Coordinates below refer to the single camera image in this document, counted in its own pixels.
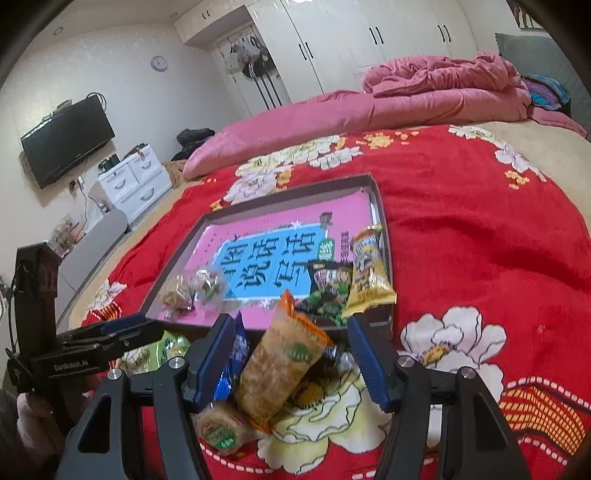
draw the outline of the green snack bag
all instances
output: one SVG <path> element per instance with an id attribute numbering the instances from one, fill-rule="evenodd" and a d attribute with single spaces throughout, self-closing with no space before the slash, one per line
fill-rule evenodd
<path id="1" fill-rule="evenodd" d="M 296 309 L 316 314 L 336 325 L 345 325 L 341 312 L 349 297 L 353 264 L 312 260 L 308 262 L 308 273 L 310 295 L 300 300 Z"/>

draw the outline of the gray cushion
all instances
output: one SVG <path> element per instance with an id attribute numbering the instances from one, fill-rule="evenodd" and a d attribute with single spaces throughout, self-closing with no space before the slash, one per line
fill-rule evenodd
<path id="1" fill-rule="evenodd" d="M 568 58 L 554 40 L 530 35 L 496 34 L 501 56 L 520 73 L 551 77 L 560 82 L 570 95 L 571 114 L 589 132 L 591 140 L 591 96 L 574 71 Z"/>

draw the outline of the white flower print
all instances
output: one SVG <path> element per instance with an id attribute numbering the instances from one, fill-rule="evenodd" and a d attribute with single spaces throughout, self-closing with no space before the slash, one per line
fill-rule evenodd
<path id="1" fill-rule="evenodd" d="M 495 157 L 499 162 L 504 165 L 511 165 L 511 167 L 517 173 L 523 173 L 527 170 L 531 170 L 541 181 L 546 181 L 546 177 L 544 177 L 538 167 L 533 165 L 532 162 L 527 160 L 527 158 L 520 154 L 511 145 L 495 138 L 495 136 L 488 130 L 470 125 L 466 125 L 465 127 L 456 127 L 455 125 L 450 125 L 449 132 L 456 134 L 458 137 L 465 137 L 469 140 L 480 138 L 485 142 L 492 143 L 497 148 L 500 148 L 500 150 L 495 152 Z"/>
<path id="2" fill-rule="evenodd" d="M 486 384 L 495 401 L 503 391 L 503 372 L 486 363 L 498 354 L 507 340 L 500 325 L 482 328 L 482 315 L 474 307 L 452 307 L 441 320 L 432 314 L 411 322 L 400 333 L 405 352 L 427 368 L 457 372 L 472 367 Z M 434 447 L 441 438 L 441 406 L 431 406 L 427 446 Z"/>
<path id="3" fill-rule="evenodd" d="M 300 145 L 284 148 L 268 155 L 251 158 L 236 169 L 237 177 L 251 174 L 270 174 L 279 166 L 302 165 L 330 152 L 330 146 L 337 143 L 340 135 L 320 137 Z"/>
<path id="4" fill-rule="evenodd" d="M 280 164 L 281 161 L 275 157 L 275 154 L 251 158 L 245 164 L 240 165 L 236 169 L 236 177 L 244 177 L 252 174 L 263 175 L 266 173 L 272 173 Z"/>
<path id="5" fill-rule="evenodd" d="M 320 137 L 309 142 L 287 147 L 275 152 L 275 156 L 283 165 L 302 165 L 317 159 L 320 155 L 330 152 L 330 146 L 339 141 L 340 135 Z"/>
<path id="6" fill-rule="evenodd" d="M 527 160 L 522 154 L 510 145 L 505 145 L 502 150 L 495 152 L 496 159 L 504 165 L 511 165 L 518 173 L 523 173 L 527 170 L 534 172 L 541 181 L 546 181 L 543 173 L 533 165 L 532 162 Z"/>
<path id="7" fill-rule="evenodd" d="M 258 456 L 274 469 L 299 475 L 319 466 L 335 443 L 348 452 L 377 448 L 392 416 L 371 401 L 359 369 L 325 385 L 302 382 L 284 406 Z"/>
<path id="8" fill-rule="evenodd" d="M 88 311 L 103 310 L 107 308 L 117 295 L 127 288 L 127 285 L 115 282 L 112 285 L 109 284 L 109 280 L 105 280 L 99 287 L 99 291 L 96 292 L 95 299 L 90 305 L 88 305 Z"/>
<path id="9" fill-rule="evenodd" d="M 353 157 L 363 155 L 361 147 L 343 148 L 335 152 L 329 153 L 322 158 L 317 158 L 310 162 L 311 167 L 320 167 L 322 170 L 336 168 L 343 163 L 349 163 Z"/>
<path id="10" fill-rule="evenodd" d="M 480 138 L 485 142 L 492 143 L 497 148 L 504 148 L 504 146 L 506 145 L 506 143 L 502 140 L 495 138 L 495 136 L 491 132 L 489 132 L 488 130 L 484 130 L 480 127 L 474 127 L 471 125 L 457 127 L 455 125 L 450 125 L 448 131 L 451 134 L 456 134 L 458 137 L 465 137 L 468 140 Z"/>
<path id="11" fill-rule="evenodd" d="M 223 199 L 236 205 L 269 195 L 277 187 L 277 173 L 288 169 L 289 167 L 276 167 L 265 173 L 246 174 L 234 182 Z"/>

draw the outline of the blue label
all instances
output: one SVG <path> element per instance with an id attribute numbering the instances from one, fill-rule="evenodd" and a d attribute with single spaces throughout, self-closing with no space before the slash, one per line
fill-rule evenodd
<path id="1" fill-rule="evenodd" d="M 294 297 L 310 293 L 309 260 L 315 260 L 326 231 L 320 224 L 294 226 L 226 241 L 213 266 L 228 280 L 227 300 Z"/>

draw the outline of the drawer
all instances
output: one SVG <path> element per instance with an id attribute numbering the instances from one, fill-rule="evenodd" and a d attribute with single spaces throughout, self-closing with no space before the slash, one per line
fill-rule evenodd
<path id="1" fill-rule="evenodd" d="M 129 223 L 132 223 L 146 208 L 158 200 L 163 193 L 172 188 L 173 185 L 170 182 L 166 168 L 161 165 L 158 166 L 159 169 L 145 184 L 114 204 L 115 208 L 125 213 Z"/>
<path id="2" fill-rule="evenodd" d="M 136 158 L 133 158 L 128 165 L 131 167 L 131 171 L 140 183 L 151 177 L 160 168 L 160 162 L 156 159 L 156 155 L 154 154 L 147 155 L 145 158 L 138 155 Z"/>
<path id="3" fill-rule="evenodd" d="M 100 180 L 105 194 L 115 203 L 127 193 L 133 191 L 139 184 L 131 169 L 124 165 Z"/>

